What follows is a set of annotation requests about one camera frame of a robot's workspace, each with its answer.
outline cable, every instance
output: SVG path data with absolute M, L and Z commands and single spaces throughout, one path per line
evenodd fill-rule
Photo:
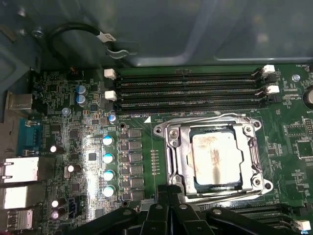
M 46 38 L 47 47 L 49 51 L 52 53 L 52 56 L 55 57 L 61 64 L 66 66 L 66 68 L 69 68 L 70 66 L 67 64 L 66 58 L 54 48 L 53 40 L 60 34 L 72 30 L 86 31 L 92 33 L 95 36 L 98 36 L 100 34 L 100 31 L 93 26 L 90 26 L 85 23 L 75 23 L 75 22 L 65 23 L 51 30 Z

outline gray metal panel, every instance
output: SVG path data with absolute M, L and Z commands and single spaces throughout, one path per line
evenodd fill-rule
M 90 23 L 119 42 L 139 44 L 134 66 L 180 66 L 312 60 L 311 0 L 14 0 L 49 31 Z M 77 67 L 113 66 L 92 35 L 67 32 L 56 47 Z M 61 68 L 49 53 L 43 68 Z

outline blue capacitor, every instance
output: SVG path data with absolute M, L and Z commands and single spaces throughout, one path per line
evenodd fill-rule
M 82 94 L 82 95 L 84 95 L 84 96 L 86 96 L 87 93 L 88 93 L 86 87 L 83 86 L 83 85 L 79 85 L 78 87 L 76 87 L 76 92 L 77 92 L 78 94 Z
M 82 94 L 78 95 L 76 97 L 76 102 L 79 104 L 81 107 L 85 107 L 88 105 L 88 101 L 86 100 L 86 97 L 84 97 Z

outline capacitor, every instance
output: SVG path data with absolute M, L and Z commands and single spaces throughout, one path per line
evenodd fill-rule
M 67 170 L 69 171 L 69 173 L 78 172 L 82 170 L 82 166 L 79 164 L 71 164 L 67 167 Z
M 111 123 L 112 125 L 115 124 L 116 121 L 117 121 L 116 115 L 110 114 L 110 115 L 108 116 L 108 120 L 109 120 L 109 123 Z
M 102 158 L 103 162 L 106 164 L 110 164 L 114 161 L 114 155 L 111 153 L 106 153 L 103 158 Z
M 76 87 L 76 92 L 78 94 L 82 94 L 83 96 L 86 96 L 88 94 L 86 87 L 83 85 L 79 85 L 78 87 Z
M 102 193 L 105 197 L 111 197 L 115 193 L 115 187 L 113 185 L 106 186 Z
M 58 198 L 58 199 L 56 199 L 56 200 L 53 200 L 53 201 L 51 202 L 51 206 L 52 206 L 53 208 L 57 208 L 57 207 L 60 207 L 60 206 L 65 205 L 66 202 L 67 202 L 67 200 L 66 200 L 65 198 L 60 197 L 60 198 Z
M 61 146 L 57 146 L 57 145 L 52 145 L 50 147 L 50 152 L 51 153 L 54 153 L 54 154 L 64 154 L 65 153 L 65 150 L 63 147 Z
M 69 108 L 63 108 L 62 109 L 62 115 L 68 116 L 70 114 L 70 109 Z
M 80 107 L 85 107 L 86 105 L 88 105 L 88 101 L 86 100 L 86 97 L 84 97 L 82 94 L 76 97 L 76 102 L 77 104 L 79 104 Z
M 104 136 L 102 142 L 105 146 L 111 146 L 114 143 L 114 139 L 111 136 Z
M 105 172 L 103 172 L 103 179 L 106 181 L 113 180 L 114 177 L 115 177 L 115 173 L 112 170 L 106 170 Z
M 51 213 L 51 218 L 52 219 L 58 219 L 60 218 L 61 216 L 65 215 L 66 214 L 66 210 L 64 207 L 60 207 L 58 208 L 57 210 L 54 210 L 52 213 Z

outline screw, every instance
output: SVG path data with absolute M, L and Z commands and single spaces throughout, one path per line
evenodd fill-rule
M 40 27 L 33 29 L 33 31 L 31 32 L 31 34 L 33 35 L 33 37 L 35 38 L 43 38 L 44 37 L 44 32 L 42 31 L 42 29 Z
M 291 78 L 294 82 L 298 82 L 301 79 L 300 75 L 298 74 L 294 74 L 293 76 L 291 76 Z
M 169 135 L 171 138 L 176 138 L 178 136 L 178 132 L 177 130 L 171 130 Z
M 217 215 L 222 214 L 222 211 L 219 210 L 219 209 L 214 209 L 212 212 L 213 212 L 214 214 L 217 214 Z
M 179 208 L 181 208 L 182 210 L 184 210 L 184 209 L 187 209 L 188 207 L 187 207 L 187 205 L 185 205 L 185 204 L 181 204 L 181 205 L 179 206 Z

